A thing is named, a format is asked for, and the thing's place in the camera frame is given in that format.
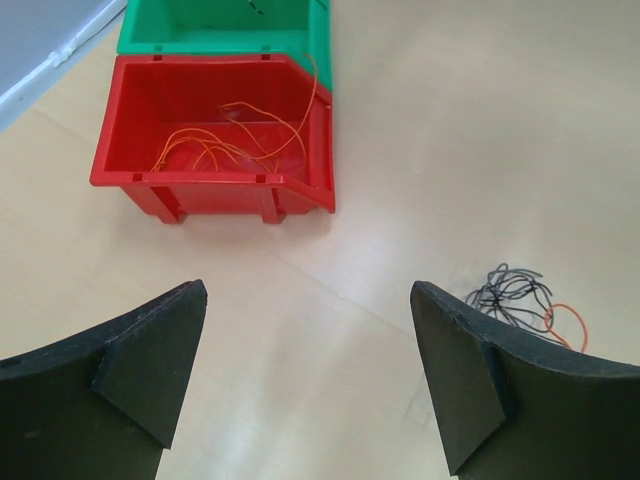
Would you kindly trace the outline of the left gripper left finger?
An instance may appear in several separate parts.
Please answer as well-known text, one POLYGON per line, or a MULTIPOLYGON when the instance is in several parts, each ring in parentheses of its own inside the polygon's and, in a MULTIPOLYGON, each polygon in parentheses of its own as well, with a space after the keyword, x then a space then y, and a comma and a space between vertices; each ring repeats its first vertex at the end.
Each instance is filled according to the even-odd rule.
POLYGON ((207 290, 134 310, 1 362, 4 479, 153 479, 171 448, 207 290))

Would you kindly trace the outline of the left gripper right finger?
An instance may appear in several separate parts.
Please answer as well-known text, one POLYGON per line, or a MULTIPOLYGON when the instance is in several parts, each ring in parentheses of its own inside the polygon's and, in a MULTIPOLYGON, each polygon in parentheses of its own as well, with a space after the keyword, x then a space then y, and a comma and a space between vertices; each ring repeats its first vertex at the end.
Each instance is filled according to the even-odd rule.
POLYGON ((639 369, 537 338, 418 281, 416 339, 458 479, 635 479, 639 369))

